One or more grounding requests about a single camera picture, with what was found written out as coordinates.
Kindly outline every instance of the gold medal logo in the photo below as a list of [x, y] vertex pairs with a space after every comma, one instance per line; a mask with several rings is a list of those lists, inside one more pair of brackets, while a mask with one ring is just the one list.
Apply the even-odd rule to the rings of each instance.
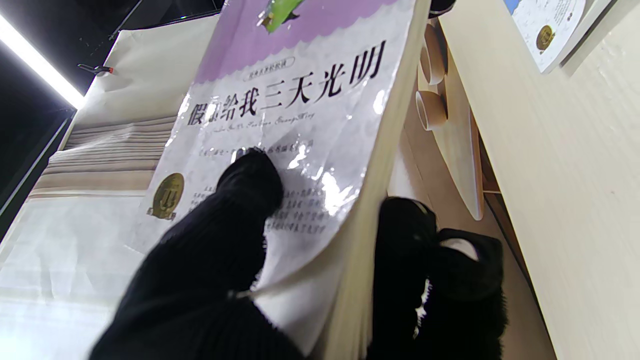
[[536, 47], [538, 47], [541, 52], [547, 50], [555, 36], [556, 34], [553, 32], [553, 30], [551, 30], [551, 26], [544, 25], [538, 33], [538, 38], [536, 39]]
[[178, 206], [182, 191], [184, 190], [184, 177], [182, 174], [174, 173], [167, 176], [154, 195], [153, 207], [147, 211], [147, 214], [161, 218], [173, 220], [175, 213], [173, 210]]

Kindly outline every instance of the green illustration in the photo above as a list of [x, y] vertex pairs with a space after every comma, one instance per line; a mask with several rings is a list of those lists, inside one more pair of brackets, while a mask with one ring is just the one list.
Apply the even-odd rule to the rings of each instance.
[[267, 8], [258, 15], [258, 26], [264, 26], [269, 33], [276, 31], [280, 25], [300, 17], [293, 11], [304, 0], [270, 0]]

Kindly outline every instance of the book cover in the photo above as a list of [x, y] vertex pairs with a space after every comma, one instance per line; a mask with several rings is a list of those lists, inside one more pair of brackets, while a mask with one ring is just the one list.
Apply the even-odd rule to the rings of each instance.
[[231, 0], [157, 166], [129, 246], [147, 252], [250, 147], [285, 186], [257, 288], [332, 240], [356, 201], [415, 0]]

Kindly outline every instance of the paper roll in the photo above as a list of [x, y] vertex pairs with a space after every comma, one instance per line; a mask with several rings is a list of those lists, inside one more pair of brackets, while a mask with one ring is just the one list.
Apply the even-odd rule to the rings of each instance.
[[415, 105], [420, 123], [426, 131], [434, 130], [447, 121], [447, 113], [442, 98], [430, 91], [416, 91]]

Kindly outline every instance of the fluorescent light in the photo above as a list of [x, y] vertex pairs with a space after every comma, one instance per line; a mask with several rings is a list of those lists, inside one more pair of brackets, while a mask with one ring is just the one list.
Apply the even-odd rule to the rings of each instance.
[[0, 14], [0, 41], [4, 42], [17, 56], [33, 69], [53, 90], [57, 91], [76, 109], [84, 105], [84, 96], [76, 90], [60, 73], [20, 35]]

